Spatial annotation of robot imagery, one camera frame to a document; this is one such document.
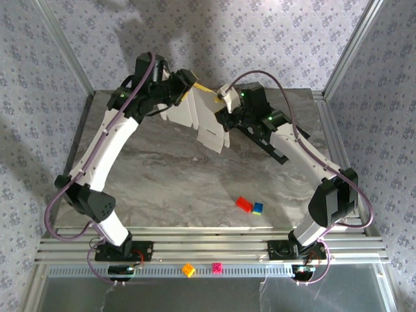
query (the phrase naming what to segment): patterned wall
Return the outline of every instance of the patterned wall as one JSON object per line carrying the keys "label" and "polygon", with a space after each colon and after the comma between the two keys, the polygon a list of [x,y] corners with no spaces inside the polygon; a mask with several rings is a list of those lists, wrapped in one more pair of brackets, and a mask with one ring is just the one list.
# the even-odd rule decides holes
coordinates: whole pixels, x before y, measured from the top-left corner
{"label": "patterned wall", "polygon": [[85,99],[35,9],[24,0],[2,1],[0,311],[17,309]]}
{"label": "patterned wall", "polygon": [[367,2],[49,0],[96,89],[116,88],[153,50],[209,86],[261,68],[322,90]]}
{"label": "patterned wall", "polygon": [[415,1],[386,0],[331,99],[410,311],[416,311],[415,30]]}

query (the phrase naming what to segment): small cube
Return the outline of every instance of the small cube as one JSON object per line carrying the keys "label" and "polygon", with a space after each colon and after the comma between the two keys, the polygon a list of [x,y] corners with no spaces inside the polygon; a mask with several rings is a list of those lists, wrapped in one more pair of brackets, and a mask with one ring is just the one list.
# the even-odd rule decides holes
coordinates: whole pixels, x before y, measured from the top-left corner
{"label": "small cube", "polygon": [[263,213],[263,204],[262,203],[254,203],[253,214],[261,215],[262,213]]}
{"label": "small cube", "polygon": [[222,263],[213,263],[213,274],[222,274]]}
{"label": "small cube", "polygon": [[182,273],[190,278],[195,273],[195,268],[189,263],[185,264],[182,268]]}
{"label": "small cube", "polygon": [[244,197],[239,197],[237,201],[235,202],[237,206],[239,206],[242,210],[246,211],[247,213],[250,213],[253,209],[253,204],[250,203],[247,199]]}

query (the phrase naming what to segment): lego brick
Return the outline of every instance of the lego brick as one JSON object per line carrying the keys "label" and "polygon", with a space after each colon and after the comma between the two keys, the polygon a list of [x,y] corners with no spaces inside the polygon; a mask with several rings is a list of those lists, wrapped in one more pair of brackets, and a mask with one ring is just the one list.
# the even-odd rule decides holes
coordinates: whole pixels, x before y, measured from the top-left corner
{"label": "lego brick", "polygon": [[189,263],[185,264],[182,268],[182,273],[190,278],[195,273],[195,268]]}
{"label": "lego brick", "polygon": [[255,215],[261,215],[263,213],[263,204],[262,203],[254,203],[252,213],[255,214]]}
{"label": "lego brick", "polygon": [[222,274],[222,263],[213,263],[213,274]]}
{"label": "lego brick", "polygon": [[246,200],[244,197],[239,197],[235,204],[247,213],[250,213],[253,209],[253,204]]}

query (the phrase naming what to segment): blue block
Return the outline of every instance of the blue block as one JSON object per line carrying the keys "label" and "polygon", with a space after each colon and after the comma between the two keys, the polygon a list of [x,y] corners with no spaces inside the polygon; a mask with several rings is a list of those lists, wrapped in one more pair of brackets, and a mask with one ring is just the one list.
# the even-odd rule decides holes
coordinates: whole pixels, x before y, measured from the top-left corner
{"label": "blue block", "polygon": [[255,214],[255,215],[261,215],[263,213],[263,204],[262,203],[254,203],[252,213]]}

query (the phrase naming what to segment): marble surface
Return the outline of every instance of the marble surface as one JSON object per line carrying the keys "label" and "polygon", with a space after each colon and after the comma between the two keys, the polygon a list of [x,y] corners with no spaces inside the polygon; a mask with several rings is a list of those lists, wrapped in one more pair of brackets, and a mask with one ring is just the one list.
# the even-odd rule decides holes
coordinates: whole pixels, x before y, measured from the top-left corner
{"label": "marble surface", "polygon": [[[299,126],[328,154],[309,89],[288,90]],[[81,158],[102,121],[109,92],[96,92],[75,161]],[[288,113],[280,91],[267,90],[270,104]],[[313,195],[305,177],[283,166],[237,129],[230,148],[217,154],[196,141],[192,128],[147,118],[133,133],[108,176],[104,192],[116,198],[125,226],[274,226],[298,224]],[[239,196],[264,203],[263,215],[245,213]],[[83,226],[88,219],[62,202],[57,226]]]}

